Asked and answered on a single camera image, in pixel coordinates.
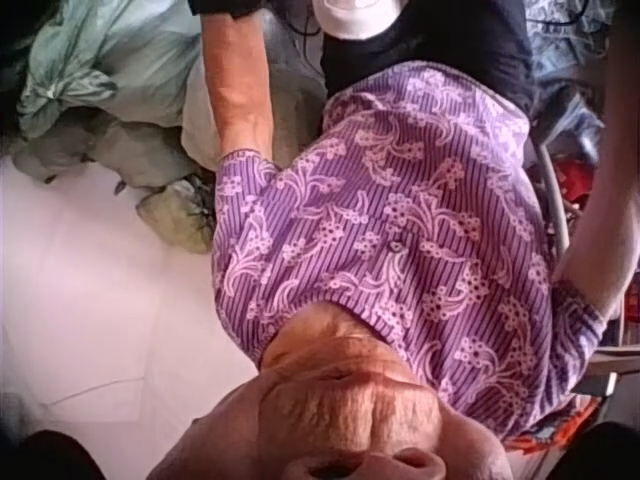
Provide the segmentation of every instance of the forearm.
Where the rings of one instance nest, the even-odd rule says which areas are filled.
[[[640,256],[637,38],[631,28],[616,22],[609,51],[601,165],[583,219],[556,272],[605,316],[621,300]]]
[[[271,158],[269,68],[259,13],[201,18],[206,82],[221,154],[248,148]]]

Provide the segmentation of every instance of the nose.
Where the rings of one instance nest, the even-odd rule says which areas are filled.
[[[389,456],[380,453],[306,458],[290,464],[283,480],[444,480],[440,457],[418,449]]]

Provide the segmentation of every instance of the elderly woman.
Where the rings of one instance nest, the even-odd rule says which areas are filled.
[[[191,3],[224,154],[216,306],[260,373],[151,478],[511,478],[501,440],[570,394],[640,253],[638,70],[609,79],[618,128],[551,274],[520,0],[314,0],[329,101],[285,171],[261,2]]]

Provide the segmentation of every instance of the purple floral shirt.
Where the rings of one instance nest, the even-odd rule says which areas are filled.
[[[227,156],[213,268],[228,334],[257,363],[297,310],[334,302],[459,412],[499,437],[532,426],[567,399],[605,322],[550,282],[528,129],[469,77],[411,62],[336,95],[291,168]]]

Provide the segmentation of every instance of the neck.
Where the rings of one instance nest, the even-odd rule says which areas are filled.
[[[265,351],[260,369],[283,365],[305,355],[311,348],[317,349],[339,338],[381,343],[375,333],[348,310],[332,303],[317,303],[303,308],[285,324]]]

